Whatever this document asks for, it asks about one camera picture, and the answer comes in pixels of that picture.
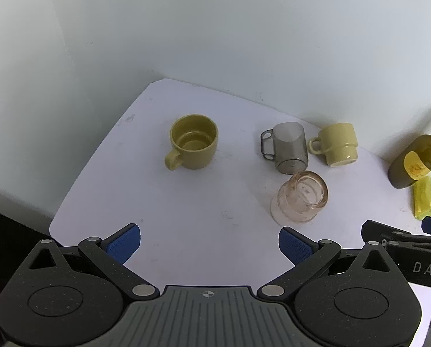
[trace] gray glass mug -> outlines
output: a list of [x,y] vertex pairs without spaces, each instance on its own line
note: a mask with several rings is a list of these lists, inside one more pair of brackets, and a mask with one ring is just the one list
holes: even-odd
[[[265,143],[273,141],[273,152],[267,153]],[[260,135],[262,155],[275,161],[276,169],[282,174],[294,175],[309,165],[304,127],[300,123],[281,123]]]

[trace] white wall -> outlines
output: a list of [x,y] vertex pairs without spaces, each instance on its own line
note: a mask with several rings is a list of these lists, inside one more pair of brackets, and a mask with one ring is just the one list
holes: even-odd
[[0,191],[54,215],[162,77],[350,121],[390,160],[431,132],[431,0],[0,0]]

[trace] wine bottle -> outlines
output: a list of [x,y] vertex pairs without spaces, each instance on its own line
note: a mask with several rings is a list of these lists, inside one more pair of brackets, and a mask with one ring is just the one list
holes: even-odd
[[402,189],[413,185],[430,171],[431,135],[423,134],[395,158],[389,167],[388,178],[394,188]]

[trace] yellow bag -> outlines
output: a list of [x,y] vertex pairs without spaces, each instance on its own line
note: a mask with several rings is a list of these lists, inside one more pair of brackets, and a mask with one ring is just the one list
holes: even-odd
[[423,177],[413,185],[413,198],[415,203],[415,218],[423,220],[431,217],[431,178]]

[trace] white table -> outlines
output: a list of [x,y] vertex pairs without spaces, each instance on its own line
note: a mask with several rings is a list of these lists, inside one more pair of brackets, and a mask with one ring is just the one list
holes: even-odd
[[[168,131],[178,117],[199,113],[219,128],[212,163],[202,170],[169,171]],[[258,287],[292,265],[278,249],[280,227],[269,202],[289,176],[260,154],[260,133],[298,121],[306,138],[319,129],[266,106],[174,80],[151,84],[100,144],[59,208],[51,235],[65,246],[105,238],[138,224],[140,248],[126,266],[156,285]],[[296,229],[312,240],[361,248],[360,229],[373,219],[422,234],[410,191],[394,189],[388,163],[359,147],[358,161],[341,168],[309,155],[309,168],[329,190],[326,207]],[[431,318],[431,289],[412,285],[422,321],[412,346],[421,346]]]

